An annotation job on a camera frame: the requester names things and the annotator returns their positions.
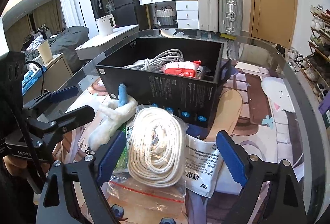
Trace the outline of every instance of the electric kettle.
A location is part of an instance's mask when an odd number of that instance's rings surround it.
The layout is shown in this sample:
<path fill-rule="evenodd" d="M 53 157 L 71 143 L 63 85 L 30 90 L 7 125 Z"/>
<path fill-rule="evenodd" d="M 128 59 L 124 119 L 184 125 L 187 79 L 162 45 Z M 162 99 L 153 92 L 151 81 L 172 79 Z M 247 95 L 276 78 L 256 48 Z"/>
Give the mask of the electric kettle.
<path fill-rule="evenodd" d="M 112 14 L 98 18 L 95 22 L 99 29 L 99 34 L 102 37 L 112 34 L 113 29 L 116 27 Z"/>

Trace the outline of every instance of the bundled gray cable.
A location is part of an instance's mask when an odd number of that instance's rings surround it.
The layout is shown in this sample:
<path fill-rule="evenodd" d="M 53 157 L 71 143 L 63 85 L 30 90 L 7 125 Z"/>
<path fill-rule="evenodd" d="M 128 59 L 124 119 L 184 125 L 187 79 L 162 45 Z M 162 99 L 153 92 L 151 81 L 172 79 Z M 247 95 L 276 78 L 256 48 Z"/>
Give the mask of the bundled gray cable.
<path fill-rule="evenodd" d="M 139 60 L 133 65 L 124 66 L 124 68 L 161 72 L 162 67 L 166 64 L 182 61 L 184 61 L 182 52 L 179 49 L 172 49 L 162 52 L 153 59 Z"/>

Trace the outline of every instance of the gray blanket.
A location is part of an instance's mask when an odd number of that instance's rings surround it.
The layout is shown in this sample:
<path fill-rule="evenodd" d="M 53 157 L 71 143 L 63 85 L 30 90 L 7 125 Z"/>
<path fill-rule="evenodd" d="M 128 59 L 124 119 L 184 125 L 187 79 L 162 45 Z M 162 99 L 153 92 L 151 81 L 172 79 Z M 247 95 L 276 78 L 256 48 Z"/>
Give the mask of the gray blanket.
<path fill-rule="evenodd" d="M 84 26 L 72 26 L 59 33 L 56 37 L 48 39 L 53 55 L 62 53 L 68 62 L 72 73 L 76 73 L 83 65 L 79 60 L 75 49 L 88 41 L 89 29 Z M 38 50 L 32 52 L 22 51 L 25 53 L 25 61 L 32 61 L 39 55 Z"/>

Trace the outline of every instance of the silver suitcase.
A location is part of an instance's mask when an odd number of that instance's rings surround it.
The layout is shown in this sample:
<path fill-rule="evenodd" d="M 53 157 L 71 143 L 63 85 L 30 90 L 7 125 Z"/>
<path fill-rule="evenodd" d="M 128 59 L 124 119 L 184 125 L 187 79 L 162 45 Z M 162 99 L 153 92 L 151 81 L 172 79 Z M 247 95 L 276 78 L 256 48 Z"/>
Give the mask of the silver suitcase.
<path fill-rule="evenodd" d="M 240 35 L 243 0 L 219 0 L 219 32 Z"/>
<path fill-rule="evenodd" d="M 200 30 L 218 31 L 219 0 L 198 0 Z"/>

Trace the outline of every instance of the coiled white cable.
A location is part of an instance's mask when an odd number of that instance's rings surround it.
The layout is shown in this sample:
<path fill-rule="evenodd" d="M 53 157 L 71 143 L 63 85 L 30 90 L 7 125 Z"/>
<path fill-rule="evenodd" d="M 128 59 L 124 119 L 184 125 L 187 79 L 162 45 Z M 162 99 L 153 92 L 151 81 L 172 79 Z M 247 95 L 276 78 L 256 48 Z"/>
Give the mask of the coiled white cable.
<path fill-rule="evenodd" d="M 128 148 L 128 171 L 135 180 L 165 188 L 184 172 L 185 131 L 166 110 L 151 107 L 136 116 Z"/>
<path fill-rule="evenodd" d="M 141 63 L 124 66 L 125 68 L 160 72 L 162 67 L 168 63 L 184 61 L 184 56 L 179 49 L 162 52 L 153 59 L 145 59 Z"/>

